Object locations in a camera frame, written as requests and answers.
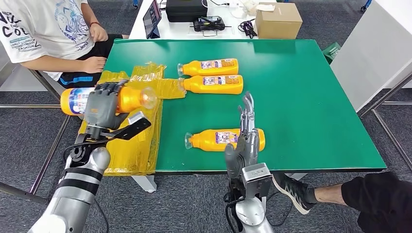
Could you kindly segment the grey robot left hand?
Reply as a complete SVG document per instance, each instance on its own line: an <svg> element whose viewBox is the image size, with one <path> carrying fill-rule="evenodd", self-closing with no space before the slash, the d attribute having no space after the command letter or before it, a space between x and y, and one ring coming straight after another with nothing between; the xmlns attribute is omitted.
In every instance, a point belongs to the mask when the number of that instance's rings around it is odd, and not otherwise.
<svg viewBox="0 0 412 233"><path fill-rule="evenodd" d="M95 86L87 99L84 120L87 125L116 130L127 118L128 113L117 113L118 97L121 88L128 82L105 82Z"/></svg>

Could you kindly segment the person's right hand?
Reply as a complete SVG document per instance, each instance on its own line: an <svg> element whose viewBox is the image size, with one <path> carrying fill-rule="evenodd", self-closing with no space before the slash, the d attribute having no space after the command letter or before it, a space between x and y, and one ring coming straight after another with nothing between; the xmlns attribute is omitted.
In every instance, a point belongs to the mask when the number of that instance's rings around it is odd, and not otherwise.
<svg viewBox="0 0 412 233"><path fill-rule="evenodd" d="M80 71L84 73L101 73L106 63L105 57L93 56L81 61Z"/></svg>

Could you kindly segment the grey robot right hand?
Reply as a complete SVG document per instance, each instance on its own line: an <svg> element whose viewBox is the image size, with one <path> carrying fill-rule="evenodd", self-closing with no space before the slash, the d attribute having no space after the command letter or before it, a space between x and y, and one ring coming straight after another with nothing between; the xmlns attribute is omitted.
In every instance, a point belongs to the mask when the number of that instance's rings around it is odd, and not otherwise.
<svg viewBox="0 0 412 233"><path fill-rule="evenodd" d="M240 176L241 169L257 163L259 152L259 134L255 127L254 100L249 91L242 97L244 107L238 107L240 112L240 133L237 145L231 143L225 146L224 158L227 174L230 179Z"/></svg>

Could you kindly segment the person's left hand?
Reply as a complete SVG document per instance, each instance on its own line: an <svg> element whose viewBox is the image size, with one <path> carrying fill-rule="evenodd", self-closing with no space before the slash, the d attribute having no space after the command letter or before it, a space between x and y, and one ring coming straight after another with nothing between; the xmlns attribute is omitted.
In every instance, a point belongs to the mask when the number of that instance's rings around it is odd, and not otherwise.
<svg viewBox="0 0 412 233"><path fill-rule="evenodd" d="M103 42L108 40L108 34L99 22L92 22L89 30L94 42Z"/></svg>

